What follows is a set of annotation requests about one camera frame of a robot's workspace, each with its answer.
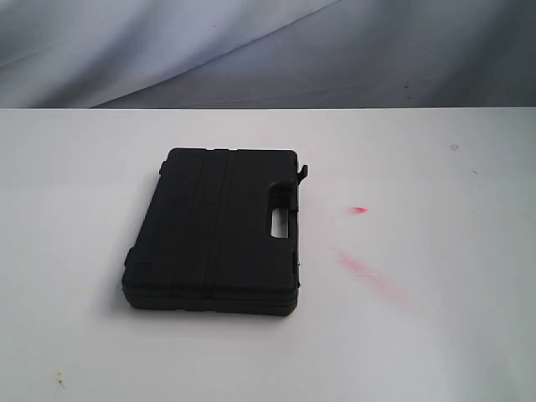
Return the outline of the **white backdrop cloth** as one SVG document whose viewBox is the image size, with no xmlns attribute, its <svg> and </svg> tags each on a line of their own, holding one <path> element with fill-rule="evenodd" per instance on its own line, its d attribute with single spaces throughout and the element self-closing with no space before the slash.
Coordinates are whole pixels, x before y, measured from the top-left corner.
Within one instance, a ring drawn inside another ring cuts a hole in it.
<svg viewBox="0 0 536 402">
<path fill-rule="evenodd" d="M 4 1 L 4 108 L 533 106 L 532 1 Z"/>
</svg>

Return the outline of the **black plastic tool case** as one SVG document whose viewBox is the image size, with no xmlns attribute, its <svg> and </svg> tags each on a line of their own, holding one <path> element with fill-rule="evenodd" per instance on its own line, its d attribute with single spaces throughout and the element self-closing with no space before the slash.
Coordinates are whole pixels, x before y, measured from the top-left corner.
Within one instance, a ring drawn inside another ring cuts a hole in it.
<svg viewBox="0 0 536 402">
<path fill-rule="evenodd" d="M 174 148 L 121 288 L 136 309 L 286 316 L 298 303 L 299 186 L 292 150 Z"/>
</svg>

